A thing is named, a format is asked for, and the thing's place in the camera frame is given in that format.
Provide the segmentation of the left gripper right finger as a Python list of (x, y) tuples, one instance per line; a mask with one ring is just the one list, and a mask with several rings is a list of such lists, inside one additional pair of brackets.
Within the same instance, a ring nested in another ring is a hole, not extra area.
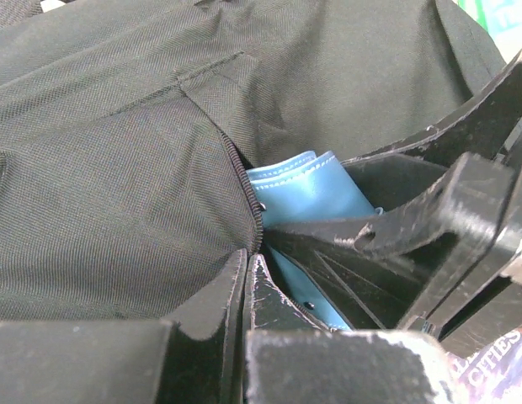
[(264, 257), (245, 285), (249, 403), (452, 403), (442, 348), (420, 332), (321, 329), (281, 292)]

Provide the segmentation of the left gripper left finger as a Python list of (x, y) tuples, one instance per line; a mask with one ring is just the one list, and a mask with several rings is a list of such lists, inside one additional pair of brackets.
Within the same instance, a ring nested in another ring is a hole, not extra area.
[(248, 255), (152, 320), (0, 322), (0, 403), (239, 403)]

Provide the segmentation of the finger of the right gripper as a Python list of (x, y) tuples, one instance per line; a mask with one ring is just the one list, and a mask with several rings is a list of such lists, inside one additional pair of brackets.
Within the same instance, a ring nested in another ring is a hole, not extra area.
[(439, 122), (343, 162), (362, 167), (392, 158), (449, 167), (470, 152), (492, 159), (522, 118), (522, 49), (481, 92)]

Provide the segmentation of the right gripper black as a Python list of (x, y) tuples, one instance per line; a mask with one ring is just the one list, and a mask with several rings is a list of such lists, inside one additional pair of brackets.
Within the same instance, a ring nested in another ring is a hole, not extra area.
[(492, 159), (345, 167), (381, 214), (266, 237), (351, 327), (422, 328), (460, 356), (522, 327), (522, 118)]

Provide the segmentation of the blue leather wallet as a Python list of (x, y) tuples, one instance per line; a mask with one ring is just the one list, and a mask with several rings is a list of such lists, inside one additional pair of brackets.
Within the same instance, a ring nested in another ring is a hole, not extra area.
[[(247, 176), (264, 206), (264, 228), (309, 221), (366, 217), (381, 213), (364, 196), (331, 151), (305, 151), (282, 162), (251, 168)], [(349, 325), (296, 265), (269, 249), (290, 298), (327, 326), (348, 331)]]

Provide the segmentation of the black student backpack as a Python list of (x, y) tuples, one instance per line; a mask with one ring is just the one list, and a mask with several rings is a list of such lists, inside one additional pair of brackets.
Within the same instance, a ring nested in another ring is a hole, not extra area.
[(0, 321), (160, 317), (254, 253), (242, 173), (351, 158), (504, 67), (451, 1), (76, 1), (0, 29)]

